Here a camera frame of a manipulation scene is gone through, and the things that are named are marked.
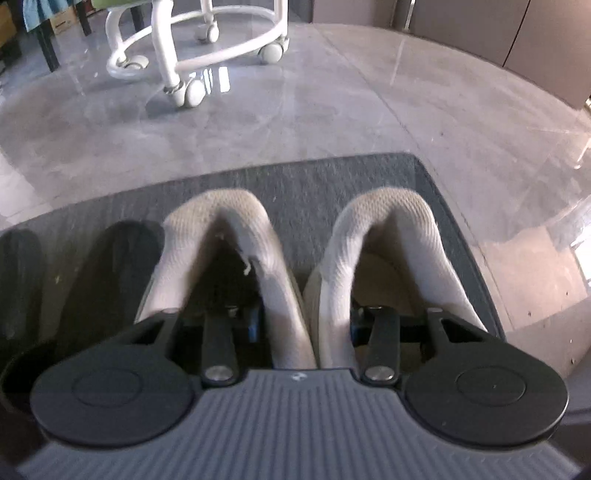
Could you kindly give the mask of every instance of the marble floor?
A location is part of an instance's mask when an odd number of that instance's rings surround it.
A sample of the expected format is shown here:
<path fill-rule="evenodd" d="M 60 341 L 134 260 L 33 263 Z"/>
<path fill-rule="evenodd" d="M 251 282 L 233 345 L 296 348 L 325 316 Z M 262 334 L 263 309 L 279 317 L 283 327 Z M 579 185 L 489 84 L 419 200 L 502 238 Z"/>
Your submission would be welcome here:
<path fill-rule="evenodd" d="M 393 31 L 290 26 L 277 65 L 213 66 L 175 111 L 153 75 L 111 79 L 104 13 L 34 41 L 0 80 L 0 229 L 92 197 L 278 162 L 409 151 L 433 175 L 482 269 L 509 341 L 567 375 L 591 345 L 591 117 L 467 54 Z M 219 18 L 221 45 L 263 25 Z M 127 21 L 124 32 L 131 33 Z M 179 56 L 204 48 L 173 31 Z M 149 40 L 133 47 L 153 63 Z"/>

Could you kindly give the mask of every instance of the green cushion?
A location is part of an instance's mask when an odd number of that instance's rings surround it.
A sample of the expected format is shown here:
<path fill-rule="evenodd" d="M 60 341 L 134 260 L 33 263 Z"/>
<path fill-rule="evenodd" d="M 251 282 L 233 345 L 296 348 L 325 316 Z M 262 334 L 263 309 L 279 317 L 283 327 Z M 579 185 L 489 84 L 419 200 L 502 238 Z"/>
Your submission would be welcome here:
<path fill-rule="evenodd" d="M 125 7 L 129 5 L 130 7 L 137 5 L 137 0 L 92 0 L 92 6 L 96 9 L 99 8 L 113 8 L 113 7 Z"/>

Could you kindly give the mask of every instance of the cabinet door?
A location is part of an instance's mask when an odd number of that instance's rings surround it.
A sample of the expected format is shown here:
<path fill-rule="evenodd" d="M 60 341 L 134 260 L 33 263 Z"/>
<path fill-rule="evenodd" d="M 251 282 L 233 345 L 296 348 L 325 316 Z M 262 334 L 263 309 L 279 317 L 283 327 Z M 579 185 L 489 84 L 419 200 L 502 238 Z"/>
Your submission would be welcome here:
<path fill-rule="evenodd" d="M 314 23 L 388 28 L 396 0 L 314 0 Z"/>
<path fill-rule="evenodd" d="M 527 3 L 528 0 L 416 0 L 410 31 L 503 65 Z"/>
<path fill-rule="evenodd" d="M 591 2 L 531 0 L 505 67 L 581 108 L 591 94 Z"/>

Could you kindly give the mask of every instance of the black chair leg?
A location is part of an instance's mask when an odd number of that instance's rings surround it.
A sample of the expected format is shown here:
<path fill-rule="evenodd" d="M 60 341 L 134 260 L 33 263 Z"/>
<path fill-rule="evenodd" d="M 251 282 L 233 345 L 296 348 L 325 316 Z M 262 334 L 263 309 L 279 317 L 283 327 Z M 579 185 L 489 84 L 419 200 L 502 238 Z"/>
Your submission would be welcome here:
<path fill-rule="evenodd" d="M 78 19 L 80 20 L 80 26 L 82 27 L 82 31 L 84 35 L 88 37 L 92 33 L 90 29 L 90 24 L 88 23 L 88 17 L 86 16 L 86 5 L 84 2 L 78 2 L 76 5 L 76 14 L 78 15 Z"/>
<path fill-rule="evenodd" d="M 35 28 L 35 35 L 41 46 L 41 51 L 47 62 L 50 72 L 55 72 L 60 67 L 60 62 L 57 59 L 56 51 L 53 49 L 51 44 L 51 36 L 48 32 L 48 28 L 51 28 L 49 21 L 44 21 L 41 25 Z"/>
<path fill-rule="evenodd" d="M 144 15 L 142 14 L 141 7 L 132 7 L 131 9 L 131 19 L 134 21 L 135 31 L 139 32 L 145 28 L 144 25 Z"/>

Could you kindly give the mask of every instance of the white wheel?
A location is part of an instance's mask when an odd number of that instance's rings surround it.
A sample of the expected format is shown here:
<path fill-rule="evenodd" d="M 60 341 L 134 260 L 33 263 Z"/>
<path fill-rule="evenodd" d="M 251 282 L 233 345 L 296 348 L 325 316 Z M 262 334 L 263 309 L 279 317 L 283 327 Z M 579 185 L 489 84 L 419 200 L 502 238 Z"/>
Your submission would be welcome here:
<path fill-rule="evenodd" d="M 124 69 L 142 70 L 148 66 L 150 61 L 143 55 L 134 55 L 123 63 Z"/>
<path fill-rule="evenodd" d="M 201 80 L 192 79 L 187 85 L 185 91 L 184 105 L 188 108 L 194 108 L 205 98 L 205 85 Z"/>
<path fill-rule="evenodd" d="M 277 42 L 269 43 L 259 50 L 259 58 L 263 63 L 277 63 L 283 56 L 283 48 Z"/>
<path fill-rule="evenodd" d="M 184 105 L 186 90 L 187 84 L 181 81 L 180 85 L 176 87 L 176 90 L 168 91 L 167 89 L 164 89 L 164 93 L 171 98 L 176 107 L 180 108 Z"/>
<path fill-rule="evenodd" d="M 211 25 L 199 25 L 195 32 L 195 38 L 202 43 L 215 43 L 220 37 L 220 29 L 217 22 Z"/>

